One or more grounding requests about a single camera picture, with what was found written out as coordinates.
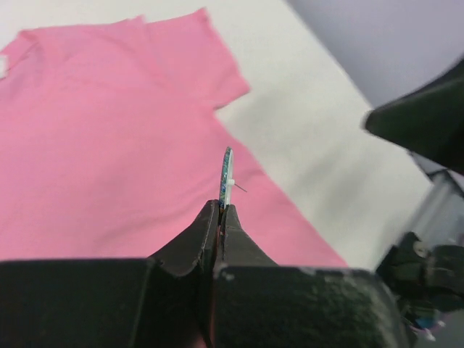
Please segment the black object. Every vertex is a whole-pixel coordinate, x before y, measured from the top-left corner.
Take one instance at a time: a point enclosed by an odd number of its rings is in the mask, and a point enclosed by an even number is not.
[[[364,270],[278,267],[208,201],[147,259],[0,263],[0,347],[408,347]]]
[[[410,328],[424,329],[419,320],[464,309],[464,248],[439,245],[433,249],[413,233],[393,246],[377,274],[393,291],[411,343]]]
[[[464,174],[464,60],[421,89],[373,110],[365,129]]]

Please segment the needle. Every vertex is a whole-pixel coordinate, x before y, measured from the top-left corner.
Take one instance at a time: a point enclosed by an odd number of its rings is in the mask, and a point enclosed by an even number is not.
[[[248,193],[248,191],[247,191],[246,189],[244,189],[244,188],[240,187],[240,186],[239,186],[239,185],[237,185],[236,183],[235,183],[234,185],[235,185],[235,186],[237,186],[237,187],[238,187],[239,189],[241,189],[242,191],[244,191],[244,192],[247,192],[247,193]]]

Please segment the white table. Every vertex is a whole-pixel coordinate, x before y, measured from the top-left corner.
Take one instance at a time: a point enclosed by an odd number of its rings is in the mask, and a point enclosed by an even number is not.
[[[373,267],[429,183],[401,149],[360,129],[368,104],[284,1],[0,0],[0,46],[21,28],[200,7],[252,86],[218,117],[351,266]]]

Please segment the pink fabric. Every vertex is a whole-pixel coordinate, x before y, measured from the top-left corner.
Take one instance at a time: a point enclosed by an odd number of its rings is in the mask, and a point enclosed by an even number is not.
[[[145,257],[218,197],[280,264],[344,265],[214,110],[249,87],[204,9],[26,30],[2,54],[0,258]]]

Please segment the sleeve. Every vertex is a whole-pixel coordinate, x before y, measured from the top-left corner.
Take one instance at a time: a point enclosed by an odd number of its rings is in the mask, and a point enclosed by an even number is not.
[[[249,91],[206,9],[147,26],[157,63],[201,103],[218,109]]]

